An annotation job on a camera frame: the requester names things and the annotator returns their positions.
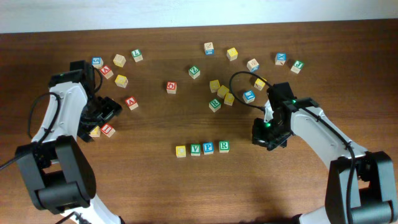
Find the blue P letter block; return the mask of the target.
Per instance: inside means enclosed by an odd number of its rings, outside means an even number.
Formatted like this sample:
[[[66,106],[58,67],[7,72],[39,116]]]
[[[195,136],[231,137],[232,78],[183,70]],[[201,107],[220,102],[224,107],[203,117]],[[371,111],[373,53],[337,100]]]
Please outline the blue P letter block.
[[[203,153],[204,155],[213,154],[214,153],[214,145],[212,142],[203,143]]]

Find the green V letter block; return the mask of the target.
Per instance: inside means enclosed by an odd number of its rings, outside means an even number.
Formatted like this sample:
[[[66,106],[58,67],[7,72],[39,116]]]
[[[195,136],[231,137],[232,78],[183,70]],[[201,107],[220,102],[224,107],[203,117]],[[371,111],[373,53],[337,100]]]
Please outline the green V letter block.
[[[200,156],[201,155],[201,146],[199,144],[191,144],[190,145],[190,154],[191,154],[191,156]]]

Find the yellow C letter block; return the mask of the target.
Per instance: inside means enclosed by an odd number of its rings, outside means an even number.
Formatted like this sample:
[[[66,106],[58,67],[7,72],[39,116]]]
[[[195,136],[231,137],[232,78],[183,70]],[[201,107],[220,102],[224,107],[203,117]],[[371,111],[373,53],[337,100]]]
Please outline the yellow C letter block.
[[[176,156],[178,158],[186,157],[186,155],[187,155],[185,146],[176,146],[175,147],[175,152],[176,152]]]

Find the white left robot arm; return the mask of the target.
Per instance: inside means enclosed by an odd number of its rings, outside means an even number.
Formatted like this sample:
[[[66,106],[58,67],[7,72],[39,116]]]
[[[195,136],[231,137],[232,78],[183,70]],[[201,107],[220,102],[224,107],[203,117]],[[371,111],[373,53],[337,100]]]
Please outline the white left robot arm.
[[[72,62],[69,71],[52,76],[41,127],[15,155],[36,209],[76,223],[123,223],[99,199],[95,174],[76,141],[90,142],[90,132],[122,110],[114,100],[95,95],[100,89],[95,84],[98,73],[80,60]]]

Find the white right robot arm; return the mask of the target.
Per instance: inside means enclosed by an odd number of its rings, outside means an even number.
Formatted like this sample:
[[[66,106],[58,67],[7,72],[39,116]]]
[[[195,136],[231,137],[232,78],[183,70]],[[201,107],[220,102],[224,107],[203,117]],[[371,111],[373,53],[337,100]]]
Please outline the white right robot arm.
[[[296,215],[294,223],[393,223],[397,190],[392,159],[352,141],[311,98],[298,99],[288,83],[267,89],[263,118],[254,120],[252,142],[272,151],[291,136],[303,139],[328,169],[324,206]]]

